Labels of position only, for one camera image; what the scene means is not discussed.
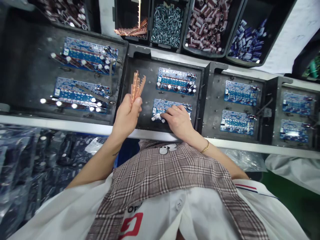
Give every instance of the red stripe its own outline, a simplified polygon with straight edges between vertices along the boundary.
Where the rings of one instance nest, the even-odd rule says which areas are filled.
[[[235,184],[235,185],[237,185],[237,186],[242,186],[242,187],[248,187],[248,188],[252,188],[252,189],[257,190],[257,189],[256,189],[256,188],[254,188],[254,187],[250,187],[250,186],[246,186],[246,185],[242,185],[242,184]]]

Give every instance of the white shirt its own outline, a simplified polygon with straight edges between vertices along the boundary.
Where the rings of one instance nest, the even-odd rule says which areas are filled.
[[[9,240],[85,239],[111,181],[112,174],[105,181],[64,190],[41,206]],[[233,182],[239,196],[265,225],[270,240],[308,239],[289,210],[262,183]],[[174,240],[178,229],[186,240],[239,239],[219,194],[199,187],[169,192],[130,206],[119,239]]]

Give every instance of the blue circuit board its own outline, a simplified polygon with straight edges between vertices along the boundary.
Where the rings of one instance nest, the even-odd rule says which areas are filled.
[[[109,99],[109,96],[107,95],[109,92],[109,87],[61,77],[58,77],[56,80],[53,96],[58,97],[58,100],[62,102],[75,103],[78,105],[86,106],[86,109],[82,109],[85,111],[89,111],[89,107],[97,108],[97,103],[91,101],[93,96],[87,94],[82,89],[77,88],[76,84],[85,87],[86,89],[105,99]],[[106,106],[100,108],[106,110],[108,104],[104,104],[106,104]]]
[[[100,60],[100,56],[103,55],[108,60],[104,65],[108,65],[110,67],[111,61],[117,60],[118,53],[118,49],[114,49],[109,46],[98,45],[95,43],[85,42],[79,39],[66,37],[66,40],[64,42],[63,55],[74,58],[80,64],[81,60],[86,60],[94,66],[95,71],[105,75],[109,75],[109,73],[103,73],[98,69],[98,65],[103,64],[103,62]],[[69,63],[66,65],[70,67],[75,67],[74,65]],[[116,62],[112,66],[112,75],[114,75],[115,67]],[[79,69],[90,71],[88,68],[84,66],[79,67]]]
[[[256,106],[258,91],[257,86],[226,81],[224,100],[227,102]]]
[[[297,113],[300,115],[310,115],[311,102],[311,97],[284,92],[282,110],[284,112]]]
[[[245,113],[223,110],[220,131],[253,135],[254,119],[250,119]]]
[[[309,136],[307,129],[310,125],[307,123],[281,120],[280,138],[284,140],[307,143]]]
[[[156,89],[193,96],[193,90],[198,90],[196,88],[197,86],[195,85],[196,80],[197,75],[193,73],[186,73],[167,68],[159,68]]]
[[[187,110],[189,116],[191,117],[191,112],[192,112],[192,105],[190,104],[183,104],[183,103],[177,103],[177,102],[170,102],[170,101],[165,101],[161,99],[155,99],[153,100],[153,118],[152,121],[155,122],[161,122],[162,118],[160,117],[161,113],[165,113],[166,110],[171,107],[172,105],[179,106],[183,105],[185,109]]]

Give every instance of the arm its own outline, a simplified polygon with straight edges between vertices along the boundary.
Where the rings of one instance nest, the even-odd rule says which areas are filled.
[[[127,94],[117,111],[112,133],[99,151],[88,161],[67,188],[106,179],[112,172],[123,141],[133,132],[141,112],[142,99],[139,97],[131,105]]]
[[[178,138],[194,147],[197,151],[201,152],[207,147],[207,140],[193,129],[189,114],[183,105],[172,106],[160,116],[167,120],[170,129]],[[203,154],[219,161],[229,171],[232,179],[249,179],[245,172],[211,143],[209,143],[208,149]]]

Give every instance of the wire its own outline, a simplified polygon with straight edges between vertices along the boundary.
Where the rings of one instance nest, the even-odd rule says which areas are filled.
[[[266,105],[264,105],[264,106],[256,113],[256,116],[258,116],[259,113],[261,113],[272,101],[273,101],[273,97],[270,99],[269,102],[267,102]]]

